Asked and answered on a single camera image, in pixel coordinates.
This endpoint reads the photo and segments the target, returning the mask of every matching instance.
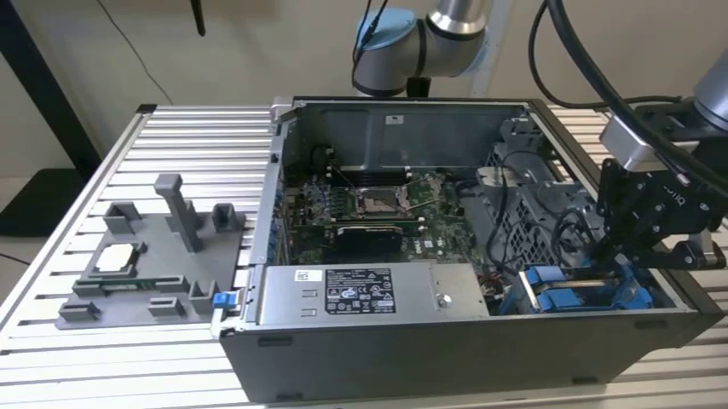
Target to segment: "white label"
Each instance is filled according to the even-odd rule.
[[[296,281],[321,281],[324,270],[296,270]]]
[[[388,115],[385,117],[385,124],[388,125],[402,125],[405,123],[404,115]]]

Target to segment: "barcode sticker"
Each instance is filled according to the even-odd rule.
[[[296,270],[296,281],[321,281],[324,270]]]

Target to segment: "motherboard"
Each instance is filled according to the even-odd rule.
[[[313,176],[286,193],[291,264],[433,261],[483,266],[457,191],[469,182],[445,170],[388,177],[333,170]]]

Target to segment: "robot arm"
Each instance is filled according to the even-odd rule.
[[[441,0],[424,19],[406,9],[385,9],[364,18],[376,30],[357,49],[352,82],[372,96],[400,95],[409,78],[456,77],[485,54],[485,0]]]
[[[636,112],[678,147],[728,177],[728,50],[694,93],[692,100],[640,107]],[[601,134],[601,143],[615,159],[601,165],[597,213],[607,234],[592,251],[595,265],[605,265],[621,253],[645,268],[726,267],[724,253],[711,239],[728,213],[726,197],[703,183],[686,184],[675,177],[619,116]],[[668,252],[655,250],[675,234],[687,234],[688,240]]]

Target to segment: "gray plastic block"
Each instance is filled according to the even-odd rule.
[[[201,285],[195,281],[193,283],[193,288],[190,290],[189,299],[193,303],[193,308],[198,314],[211,314],[213,313],[213,297],[219,291],[218,283],[213,280],[210,284],[210,289],[207,292],[203,292]]]
[[[102,311],[92,302],[67,302],[58,313],[66,321],[76,322],[95,320]]]
[[[106,214],[103,215],[103,222],[110,228],[113,234],[134,234],[130,222],[133,220],[141,220],[142,215],[137,210],[133,202],[115,202],[111,204]]]
[[[59,329],[210,322],[213,310],[207,307],[211,305],[207,297],[214,294],[210,294],[209,289],[217,292],[215,285],[221,291],[233,289],[242,230],[218,232],[211,214],[202,214],[198,235],[205,246],[198,253],[190,253],[178,234],[170,232],[165,216],[145,215],[141,220],[131,221],[134,236],[115,236],[108,231],[103,234],[76,281],[80,293],[70,296],[70,303],[92,302],[103,313],[95,320],[66,320],[62,315],[56,321]],[[242,215],[235,217],[243,226]],[[103,248],[114,244],[146,245],[146,251],[138,251],[134,277],[115,277],[114,274],[98,276],[98,258]],[[191,287],[195,282],[198,289],[194,290]],[[153,315],[149,305],[154,297],[177,297],[185,314]]]
[[[150,299],[147,306],[154,317],[179,317],[185,315],[185,307],[178,297],[155,297]]]
[[[158,282],[159,292],[189,292],[190,283],[183,275],[175,275],[174,277],[165,277],[165,281]]]
[[[197,253],[203,248],[203,242],[197,235],[197,217],[189,212],[185,198],[181,193],[182,176],[178,174],[159,175],[155,181],[155,192],[165,198],[173,213],[173,224],[177,225],[182,242],[187,251]]]
[[[99,283],[84,283],[76,280],[71,287],[72,293],[79,297],[104,297],[106,291]]]
[[[194,219],[195,219],[195,228],[199,229],[203,226],[203,218],[197,215],[195,204],[193,203],[193,200],[186,200],[185,201],[185,206],[187,207],[187,213],[190,215],[195,216],[194,217]],[[167,216],[166,219],[167,219],[167,224],[170,225],[170,230],[173,230],[175,233],[179,233],[181,232],[181,224],[179,224],[178,220],[173,216]]]
[[[218,233],[237,232],[245,226],[245,220],[241,224],[235,217],[235,208],[230,203],[218,203],[213,207],[213,223]]]

